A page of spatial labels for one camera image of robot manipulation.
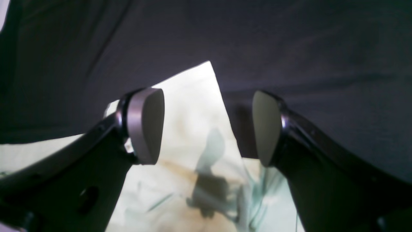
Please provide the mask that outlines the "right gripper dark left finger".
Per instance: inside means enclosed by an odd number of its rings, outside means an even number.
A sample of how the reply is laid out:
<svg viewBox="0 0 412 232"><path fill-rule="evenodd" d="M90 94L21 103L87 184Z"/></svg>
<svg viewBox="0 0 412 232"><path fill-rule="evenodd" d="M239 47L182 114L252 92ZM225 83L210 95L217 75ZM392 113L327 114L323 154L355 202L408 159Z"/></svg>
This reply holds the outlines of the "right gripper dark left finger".
<svg viewBox="0 0 412 232"><path fill-rule="evenodd" d="M158 161L164 112L162 89L132 91L71 144L1 178L1 231L104 232L130 167Z"/></svg>

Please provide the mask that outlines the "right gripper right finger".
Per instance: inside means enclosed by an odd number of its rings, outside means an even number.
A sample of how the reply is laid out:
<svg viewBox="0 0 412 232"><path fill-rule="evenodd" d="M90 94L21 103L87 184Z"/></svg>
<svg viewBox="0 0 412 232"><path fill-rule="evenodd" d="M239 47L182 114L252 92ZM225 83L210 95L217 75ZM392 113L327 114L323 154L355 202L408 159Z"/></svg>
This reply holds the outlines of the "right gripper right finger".
<svg viewBox="0 0 412 232"><path fill-rule="evenodd" d="M361 159L274 94L256 91L257 156L286 178L306 232L410 232L411 182Z"/></svg>

